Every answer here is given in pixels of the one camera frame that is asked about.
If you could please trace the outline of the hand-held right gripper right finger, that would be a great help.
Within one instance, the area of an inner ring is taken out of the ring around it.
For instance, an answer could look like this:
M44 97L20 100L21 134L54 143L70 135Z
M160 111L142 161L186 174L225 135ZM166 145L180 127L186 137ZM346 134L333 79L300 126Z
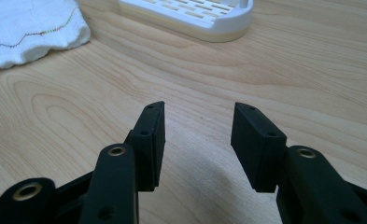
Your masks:
M234 105L231 145L257 192L275 191L278 162L286 143L287 136L258 108Z

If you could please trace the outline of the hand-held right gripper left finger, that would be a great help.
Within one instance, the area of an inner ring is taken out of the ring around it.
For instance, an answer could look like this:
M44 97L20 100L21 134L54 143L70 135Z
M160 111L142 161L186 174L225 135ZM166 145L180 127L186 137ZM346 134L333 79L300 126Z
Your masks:
M165 145L163 101L144 107L124 143L134 149L137 189L155 190L160 183Z

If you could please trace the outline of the white slotted plastic rack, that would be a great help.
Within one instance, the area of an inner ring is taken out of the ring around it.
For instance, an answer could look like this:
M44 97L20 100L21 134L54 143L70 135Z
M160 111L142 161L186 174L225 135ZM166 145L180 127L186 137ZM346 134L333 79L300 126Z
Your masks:
M207 42L247 32L253 0L117 0L121 12Z

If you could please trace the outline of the white cloth with stitched edge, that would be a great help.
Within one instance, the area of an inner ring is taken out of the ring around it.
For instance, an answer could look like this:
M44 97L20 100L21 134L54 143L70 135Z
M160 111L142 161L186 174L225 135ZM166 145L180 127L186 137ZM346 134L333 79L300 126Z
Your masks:
M0 0L0 69L80 47L90 37L78 0Z

